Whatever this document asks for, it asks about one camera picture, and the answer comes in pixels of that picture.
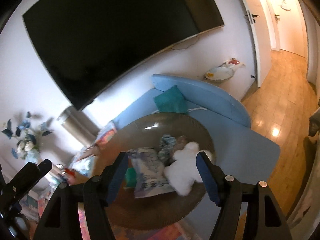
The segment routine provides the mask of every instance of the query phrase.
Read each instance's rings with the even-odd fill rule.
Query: blue flowers
[[[15,149],[11,148],[11,154],[15,159],[18,159],[18,154]]]
[[[9,140],[11,140],[12,136],[13,136],[13,132],[11,130],[11,119],[9,119],[9,121],[7,122],[7,128],[4,129],[3,131],[1,131],[3,134],[5,134]]]
[[[18,140],[17,149],[11,148],[11,154],[15,159],[21,158],[25,162],[37,163],[40,158],[39,139],[52,133],[48,129],[47,122],[39,125],[38,129],[31,128],[30,112],[27,112],[25,119],[17,126],[15,133],[12,131],[11,119],[2,131],[9,139],[14,137]]]

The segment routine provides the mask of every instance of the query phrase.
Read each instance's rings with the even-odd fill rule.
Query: screw
[[[265,181],[259,181],[259,185],[261,186],[261,187],[266,187],[268,184],[265,182]]]
[[[68,186],[68,183],[62,182],[59,184],[59,188],[66,188]]]
[[[91,178],[92,182],[98,182],[98,181],[100,181],[100,179],[101,179],[101,177],[99,175],[93,176]]]
[[[226,181],[229,181],[229,182],[232,182],[235,180],[235,178],[231,175],[227,175],[225,179],[226,179]]]

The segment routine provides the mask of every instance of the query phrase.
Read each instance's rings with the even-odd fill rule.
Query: red object
[[[74,171],[72,171],[72,170],[64,169],[64,171],[66,172],[66,174],[71,175],[73,177],[76,175],[76,173]]]
[[[228,64],[233,64],[233,65],[238,65],[240,63],[240,61],[236,60],[235,58],[233,58],[232,60],[230,60],[228,62]]]

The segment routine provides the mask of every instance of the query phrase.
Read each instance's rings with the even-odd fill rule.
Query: wooden floor
[[[312,168],[316,138],[308,137],[308,118],[318,106],[315,87],[306,80],[306,59],[284,50],[272,51],[271,57],[272,68],[261,88],[254,83],[242,103],[251,116],[252,130],[281,148],[268,184],[288,216]],[[242,239],[244,225],[245,215],[236,239]]]

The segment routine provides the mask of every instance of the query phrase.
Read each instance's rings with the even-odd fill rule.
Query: white door
[[[306,56],[304,18],[298,0],[270,0],[278,21],[280,49],[290,51],[302,57]]]
[[[268,24],[260,0],[242,1],[252,29],[257,58],[257,82],[258,87],[261,87],[271,68],[271,45]]]

